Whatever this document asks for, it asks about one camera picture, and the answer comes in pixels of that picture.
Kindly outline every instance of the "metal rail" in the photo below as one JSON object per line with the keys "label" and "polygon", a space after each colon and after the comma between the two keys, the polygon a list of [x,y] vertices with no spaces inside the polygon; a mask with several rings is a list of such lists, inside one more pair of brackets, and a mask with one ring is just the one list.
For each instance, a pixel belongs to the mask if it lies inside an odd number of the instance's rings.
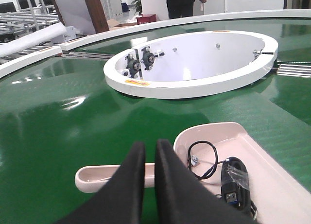
{"label": "metal rail", "polygon": [[276,73],[283,76],[311,78],[311,65],[280,64]]}

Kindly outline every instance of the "yellow sticker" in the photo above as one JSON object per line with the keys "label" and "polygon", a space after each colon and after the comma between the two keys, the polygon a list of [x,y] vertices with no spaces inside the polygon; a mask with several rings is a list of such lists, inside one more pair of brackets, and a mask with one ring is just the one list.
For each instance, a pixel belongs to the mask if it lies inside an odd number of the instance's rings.
{"label": "yellow sticker", "polygon": [[130,84],[135,84],[138,86],[148,86],[150,85],[150,83],[148,82],[144,82],[144,81],[137,81],[137,80],[126,80],[126,83],[130,83]]}

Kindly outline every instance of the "potted plant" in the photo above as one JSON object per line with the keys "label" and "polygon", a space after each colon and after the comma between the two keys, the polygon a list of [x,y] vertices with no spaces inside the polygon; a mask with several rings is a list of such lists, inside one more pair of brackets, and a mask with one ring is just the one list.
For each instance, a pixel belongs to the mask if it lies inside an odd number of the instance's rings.
{"label": "potted plant", "polygon": [[136,8],[135,13],[141,15],[142,13],[141,0],[133,0],[131,4],[133,4],[134,7]]}

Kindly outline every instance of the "green conveyor belt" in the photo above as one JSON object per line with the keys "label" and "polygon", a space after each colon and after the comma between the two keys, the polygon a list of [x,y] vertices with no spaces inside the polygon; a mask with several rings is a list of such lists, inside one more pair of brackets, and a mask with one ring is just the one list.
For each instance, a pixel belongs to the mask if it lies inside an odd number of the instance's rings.
{"label": "green conveyor belt", "polygon": [[[281,20],[268,21],[271,26],[266,24],[264,29],[260,28],[264,20],[237,22],[264,34],[270,30],[269,35],[276,35],[274,22],[282,25],[278,32],[283,35],[278,39],[281,50],[282,46],[299,50],[291,37],[311,38],[310,23],[304,20],[298,20],[299,24],[293,20],[284,20],[284,24]],[[306,25],[303,32],[297,30],[301,21]],[[211,22],[209,27],[197,23],[146,34],[160,37],[173,31],[194,31],[195,27],[215,30],[226,28],[225,23],[238,30],[241,23],[234,22]],[[104,44],[99,43],[100,49],[96,50],[110,48]],[[300,46],[308,52],[304,44]],[[89,47],[95,50],[96,45],[85,48]],[[282,55],[282,60],[295,59],[289,50],[280,51]],[[311,61],[309,53],[299,56]],[[263,149],[311,191],[311,79],[268,74],[251,85],[222,94],[158,100],[115,91],[105,82],[103,66],[103,61],[54,57],[0,80],[1,224],[52,223],[91,196],[74,184],[79,168],[120,164],[135,140],[146,143],[147,162],[153,162],[158,138],[173,143],[186,128],[219,121],[242,124]],[[142,223],[157,223],[154,189],[145,190]]]}
{"label": "green conveyor belt", "polygon": [[236,30],[266,34],[279,43],[279,61],[311,63],[311,21],[309,19],[243,19],[219,20],[178,25],[129,34],[75,49],[77,52],[117,54],[131,48],[131,40],[146,37],[148,41],[174,34],[198,31]]}

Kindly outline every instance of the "metal rack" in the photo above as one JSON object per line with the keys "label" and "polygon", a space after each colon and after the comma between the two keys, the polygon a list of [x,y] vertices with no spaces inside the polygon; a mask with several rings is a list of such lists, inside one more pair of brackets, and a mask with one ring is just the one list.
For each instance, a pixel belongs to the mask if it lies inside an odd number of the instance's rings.
{"label": "metal rack", "polygon": [[[27,0],[28,9],[21,9],[18,0],[18,12],[0,14],[0,35],[29,33],[29,29],[39,30],[42,26],[48,26],[59,22],[58,16],[47,14],[47,9],[53,6],[45,5],[41,0],[42,6],[32,7],[31,1]],[[45,14],[35,14],[34,9],[41,9]]]}

